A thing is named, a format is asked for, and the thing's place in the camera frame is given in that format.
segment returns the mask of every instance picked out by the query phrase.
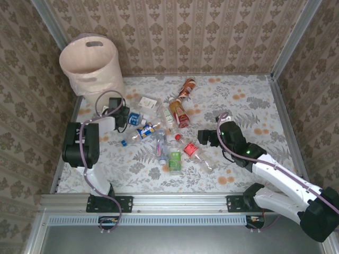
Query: blue label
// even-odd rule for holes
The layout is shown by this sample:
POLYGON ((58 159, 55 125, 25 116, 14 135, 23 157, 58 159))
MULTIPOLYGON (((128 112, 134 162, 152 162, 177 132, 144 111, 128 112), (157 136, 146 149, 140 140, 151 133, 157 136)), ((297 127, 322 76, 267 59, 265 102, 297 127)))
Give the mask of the blue label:
POLYGON ((147 123, 145 126, 137 128, 137 131, 139 132, 142 139, 155 132, 151 123, 147 123))
POLYGON ((137 114, 137 113, 130 113, 130 115, 128 117, 128 123, 137 126, 139 118, 140 118, 139 114, 137 114))

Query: red label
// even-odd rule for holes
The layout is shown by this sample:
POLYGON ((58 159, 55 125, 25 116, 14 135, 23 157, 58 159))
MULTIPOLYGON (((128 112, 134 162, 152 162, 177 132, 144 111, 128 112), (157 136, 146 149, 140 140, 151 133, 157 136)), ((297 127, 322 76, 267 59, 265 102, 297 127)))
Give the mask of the red label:
POLYGON ((197 151, 198 147, 196 147, 193 143, 189 143, 185 149, 184 152, 188 155, 188 156, 192 156, 192 154, 197 151))

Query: wastebasket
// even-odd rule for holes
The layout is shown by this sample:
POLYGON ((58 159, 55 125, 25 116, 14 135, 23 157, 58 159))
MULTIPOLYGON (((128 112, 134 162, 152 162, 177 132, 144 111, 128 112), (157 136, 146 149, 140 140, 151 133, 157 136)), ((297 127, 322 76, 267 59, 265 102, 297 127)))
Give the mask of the wastebasket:
MULTIPOLYGON (((61 53, 60 66, 69 78, 76 95, 95 105, 97 98, 106 90, 117 90, 125 96, 118 50, 111 40, 100 35, 80 35, 61 53)), ((117 93, 107 93, 98 101, 97 109, 108 106, 110 97, 120 97, 117 93)))

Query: wall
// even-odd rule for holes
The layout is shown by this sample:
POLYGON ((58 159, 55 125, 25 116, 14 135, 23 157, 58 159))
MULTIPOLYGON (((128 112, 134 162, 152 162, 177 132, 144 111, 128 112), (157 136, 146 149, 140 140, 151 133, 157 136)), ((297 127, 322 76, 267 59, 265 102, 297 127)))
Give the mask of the wall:
POLYGON ((311 180, 339 191, 338 0, 323 0, 278 82, 311 180))
POLYGON ((49 192, 75 95, 30 1, 0 2, 0 253, 20 253, 49 192))
POLYGON ((46 0, 68 41, 107 35, 123 75, 269 73, 306 0, 46 0))

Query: floral tablecloth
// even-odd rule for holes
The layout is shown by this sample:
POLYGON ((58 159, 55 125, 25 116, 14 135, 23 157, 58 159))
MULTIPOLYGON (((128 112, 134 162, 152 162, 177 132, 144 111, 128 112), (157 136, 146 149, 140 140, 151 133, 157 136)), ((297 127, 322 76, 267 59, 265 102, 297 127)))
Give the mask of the floral tablecloth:
MULTIPOLYGON (((187 78, 189 77, 124 78, 127 104, 143 94, 159 98, 164 105, 168 105, 168 99, 178 95, 187 78)), ((224 159, 220 148, 199 144, 198 130, 215 130, 215 117, 225 111, 242 127, 249 142, 257 143, 286 168, 295 171, 266 75, 192 78, 197 86, 188 101, 183 102, 192 124, 181 132, 205 150, 218 168, 208 175, 198 164, 183 155, 182 174, 173 176, 155 158, 154 135, 140 144, 130 144, 127 147, 121 145, 120 141, 135 128, 129 126, 123 134, 113 131, 100 137, 98 163, 116 193, 242 192, 254 182, 272 187, 263 178, 224 159)), ((77 121, 89 119, 93 114, 94 108, 83 100, 77 121)), ((169 143, 176 142, 173 137, 168 137, 168 140, 169 143)), ((57 192, 81 193, 89 190, 83 176, 65 164, 57 192)))

